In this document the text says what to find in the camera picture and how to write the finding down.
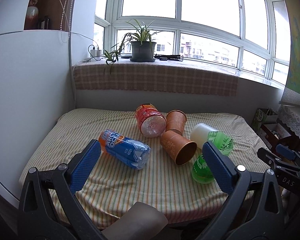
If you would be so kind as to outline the green cut bottle cup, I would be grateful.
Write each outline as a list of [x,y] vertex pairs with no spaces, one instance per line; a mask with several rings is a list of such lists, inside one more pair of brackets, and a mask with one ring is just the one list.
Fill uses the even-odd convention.
[[208,184],[214,180],[206,161],[203,158],[203,145],[209,141],[213,143],[221,152],[222,155],[229,156],[234,148],[234,139],[221,131],[209,131],[203,137],[195,138],[191,135],[191,139],[197,143],[201,153],[194,162],[191,174],[193,179],[201,184]]

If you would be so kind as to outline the striped yellow table cloth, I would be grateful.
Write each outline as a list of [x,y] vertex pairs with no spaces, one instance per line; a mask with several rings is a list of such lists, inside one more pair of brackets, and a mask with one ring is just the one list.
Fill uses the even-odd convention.
[[29,159],[19,182],[24,183],[31,167],[46,171],[68,163],[105,129],[146,143],[151,156],[144,169],[135,170],[109,154],[101,154],[83,189],[76,193],[99,229],[109,227],[136,202],[155,207],[171,224],[213,215],[223,205],[226,194],[217,183],[194,181],[192,161],[175,165],[159,138],[140,133],[133,112],[79,108],[65,113]]

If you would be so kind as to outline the small spider plant offshoot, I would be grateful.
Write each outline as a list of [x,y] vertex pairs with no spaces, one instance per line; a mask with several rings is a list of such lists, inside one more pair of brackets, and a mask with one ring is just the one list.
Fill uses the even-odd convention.
[[109,73],[112,73],[113,65],[119,62],[119,56],[121,55],[122,47],[118,47],[112,51],[104,50],[104,58],[106,65],[109,66]]

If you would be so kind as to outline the white power adapter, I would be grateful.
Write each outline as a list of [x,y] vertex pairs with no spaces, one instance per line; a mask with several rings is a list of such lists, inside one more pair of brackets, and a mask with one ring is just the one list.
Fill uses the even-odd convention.
[[101,52],[102,52],[102,50],[100,50],[99,47],[95,47],[93,44],[91,44],[88,47],[88,53],[89,53],[88,61],[100,61],[101,60]]

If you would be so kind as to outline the white lace cloth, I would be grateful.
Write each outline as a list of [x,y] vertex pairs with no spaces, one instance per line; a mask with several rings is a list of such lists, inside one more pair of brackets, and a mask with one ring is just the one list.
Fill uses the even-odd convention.
[[278,117],[300,139],[300,107],[281,105]]

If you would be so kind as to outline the brown paper cup front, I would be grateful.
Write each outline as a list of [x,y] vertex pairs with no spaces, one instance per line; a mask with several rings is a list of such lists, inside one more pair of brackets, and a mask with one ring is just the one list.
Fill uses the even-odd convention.
[[197,150],[196,142],[174,131],[164,132],[160,138],[160,144],[178,166],[188,163]]

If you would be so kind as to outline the black items on sill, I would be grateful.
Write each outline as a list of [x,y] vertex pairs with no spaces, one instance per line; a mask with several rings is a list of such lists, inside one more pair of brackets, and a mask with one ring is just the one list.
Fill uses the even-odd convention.
[[161,55],[161,54],[155,54],[155,59],[158,59],[159,61],[179,61],[183,62],[184,57],[181,55]]

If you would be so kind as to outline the blue orange cut bottle cup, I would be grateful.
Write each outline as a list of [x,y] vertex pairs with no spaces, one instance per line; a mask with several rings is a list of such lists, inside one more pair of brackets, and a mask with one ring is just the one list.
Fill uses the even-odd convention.
[[104,130],[98,141],[103,152],[136,170],[143,169],[150,158],[151,148],[147,144],[125,137],[111,129]]

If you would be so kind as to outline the white plastic cup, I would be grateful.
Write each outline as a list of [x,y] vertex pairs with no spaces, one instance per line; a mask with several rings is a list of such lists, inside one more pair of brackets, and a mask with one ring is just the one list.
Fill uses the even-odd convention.
[[205,123],[199,123],[192,129],[190,133],[190,140],[194,141],[199,149],[202,149],[203,144],[207,142],[210,132],[217,132],[217,129]]

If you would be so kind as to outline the brown paper cup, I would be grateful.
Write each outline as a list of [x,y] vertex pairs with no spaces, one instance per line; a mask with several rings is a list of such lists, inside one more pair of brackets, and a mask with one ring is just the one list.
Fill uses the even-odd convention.
[[180,110],[172,110],[166,116],[166,131],[173,131],[179,135],[183,135],[187,118],[184,112]]
[[160,144],[178,166],[188,163],[197,150],[196,142],[174,131],[164,132],[160,138]]

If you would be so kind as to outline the brown paper cup rear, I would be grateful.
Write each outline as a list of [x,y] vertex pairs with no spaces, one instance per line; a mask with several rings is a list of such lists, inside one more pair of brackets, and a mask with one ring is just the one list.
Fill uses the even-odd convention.
[[187,118],[184,112],[180,110],[172,110],[166,116],[166,131],[173,131],[179,135],[183,135]]

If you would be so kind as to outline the potted spider plant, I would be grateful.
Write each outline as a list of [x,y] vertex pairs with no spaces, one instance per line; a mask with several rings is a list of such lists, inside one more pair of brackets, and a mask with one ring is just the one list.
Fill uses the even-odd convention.
[[153,31],[151,25],[154,21],[146,24],[143,21],[133,19],[126,23],[133,27],[133,31],[126,33],[119,46],[119,52],[121,53],[127,44],[131,44],[132,56],[130,61],[132,62],[154,62],[154,48],[156,42],[153,40],[153,35],[156,35],[160,31]]

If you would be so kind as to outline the brown plaid cloth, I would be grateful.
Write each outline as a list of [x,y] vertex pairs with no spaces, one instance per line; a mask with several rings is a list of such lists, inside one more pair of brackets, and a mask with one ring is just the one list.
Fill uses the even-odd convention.
[[93,62],[73,67],[77,90],[128,90],[236,96],[239,78],[205,69],[153,63]]

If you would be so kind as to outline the green cardboard box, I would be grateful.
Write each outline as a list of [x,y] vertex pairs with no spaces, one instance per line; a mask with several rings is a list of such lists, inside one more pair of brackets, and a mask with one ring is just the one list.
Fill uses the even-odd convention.
[[257,132],[262,124],[274,124],[277,121],[277,118],[278,114],[271,108],[258,108],[251,123],[251,127]]

